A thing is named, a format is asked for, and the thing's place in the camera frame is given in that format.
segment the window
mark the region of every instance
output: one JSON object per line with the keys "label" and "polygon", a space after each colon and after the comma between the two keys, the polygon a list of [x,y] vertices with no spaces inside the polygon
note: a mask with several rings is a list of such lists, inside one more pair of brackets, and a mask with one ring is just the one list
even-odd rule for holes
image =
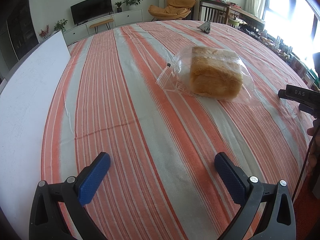
{"label": "window", "polygon": [[268,33],[280,36],[307,67],[314,69],[312,54],[320,52],[320,25],[306,0],[266,0],[262,19]]}

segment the television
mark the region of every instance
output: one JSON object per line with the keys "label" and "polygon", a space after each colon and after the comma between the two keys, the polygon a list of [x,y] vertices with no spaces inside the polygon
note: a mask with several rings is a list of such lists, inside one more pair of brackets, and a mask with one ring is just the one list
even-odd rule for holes
{"label": "television", "polygon": [[111,0],[85,0],[71,8],[73,22],[79,24],[90,18],[112,12]]}

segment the dark cabinet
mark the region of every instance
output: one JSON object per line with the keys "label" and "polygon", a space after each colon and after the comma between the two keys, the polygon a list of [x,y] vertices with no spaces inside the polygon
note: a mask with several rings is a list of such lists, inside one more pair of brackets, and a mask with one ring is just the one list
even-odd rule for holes
{"label": "dark cabinet", "polygon": [[7,23],[13,49],[20,60],[38,44],[32,24],[29,0],[20,0],[10,14]]}

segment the ziplock bag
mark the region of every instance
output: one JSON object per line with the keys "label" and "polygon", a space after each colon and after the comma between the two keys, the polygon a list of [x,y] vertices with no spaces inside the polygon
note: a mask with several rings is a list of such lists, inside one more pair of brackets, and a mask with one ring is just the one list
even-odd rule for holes
{"label": "ziplock bag", "polygon": [[249,106],[260,104],[252,77],[236,52],[202,46],[181,49],[162,71],[163,90]]}

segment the black cable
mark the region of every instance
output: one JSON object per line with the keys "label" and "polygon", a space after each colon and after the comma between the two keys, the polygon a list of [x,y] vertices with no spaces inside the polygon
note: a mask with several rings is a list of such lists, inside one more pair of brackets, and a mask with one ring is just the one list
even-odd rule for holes
{"label": "black cable", "polygon": [[291,201],[293,203],[294,201],[294,197],[296,196],[296,193],[297,193],[297,190],[298,190],[298,187],[299,187],[299,184],[301,182],[301,178],[302,178],[302,175],[303,175],[303,172],[304,172],[304,169],[306,167],[306,164],[307,164],[307,160],[308,160],[308,157],[309,157],[309,154],[310,154],[310,149],[311,149],[311,146],[313,144],[313,141],[315,140],[315,137],[319,131],[319,128],[320,128],[320,125],[318,125],[315,133],[313,134],[313,137],[311,138],[311,141],[309,143],[309,147],[308,147],[308,150],[307,150],[307,154],[306,154],[306,158],[304,159],[304,163],[303,163],[303,166],[302,166],[302,169],[301,169],[301,172],[300,172],[300,176],[299,176],[299,179],[298,179],[298,182],[297,182],[297,185],[296,185],[296,188],[294,189],[294,192],[292,194],[292,198],[291,198]]}

